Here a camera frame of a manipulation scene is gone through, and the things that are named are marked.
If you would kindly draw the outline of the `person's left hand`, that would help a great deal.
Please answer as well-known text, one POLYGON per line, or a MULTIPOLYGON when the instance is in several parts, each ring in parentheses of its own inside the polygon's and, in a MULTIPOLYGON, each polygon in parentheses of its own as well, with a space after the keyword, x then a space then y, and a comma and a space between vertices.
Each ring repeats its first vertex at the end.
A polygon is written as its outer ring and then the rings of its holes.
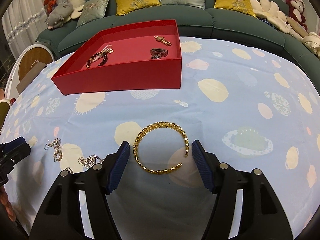
POLYGON ((1 204, 5 207, 9 219, 14 222, 16 220, 16 214, 9 202, 8 194, 6 193, 4 186, 0 187, 0 200, 1 204))

